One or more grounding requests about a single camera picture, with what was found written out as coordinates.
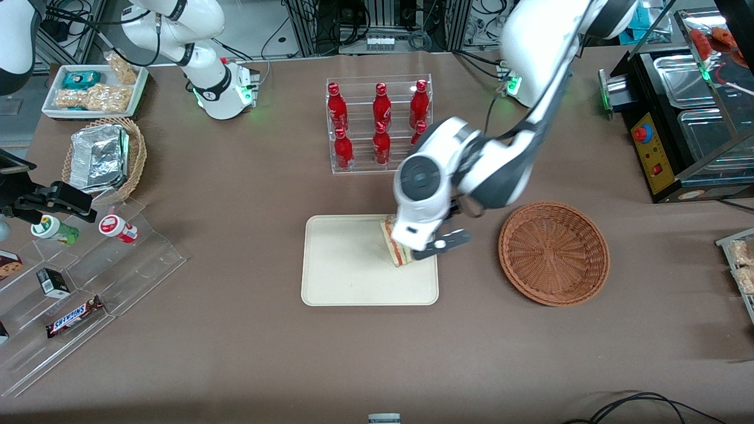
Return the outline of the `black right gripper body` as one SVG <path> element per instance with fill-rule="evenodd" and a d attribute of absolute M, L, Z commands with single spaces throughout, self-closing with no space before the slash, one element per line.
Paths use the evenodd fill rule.
<path fill-rule="evenodd" d="M 1 177 L 2 214 L 27 223 L 40 223 L 43 210 L 51 211 L 49 197 L 56 189 L 55 181 L 45 186 L 30 177 Z"/>

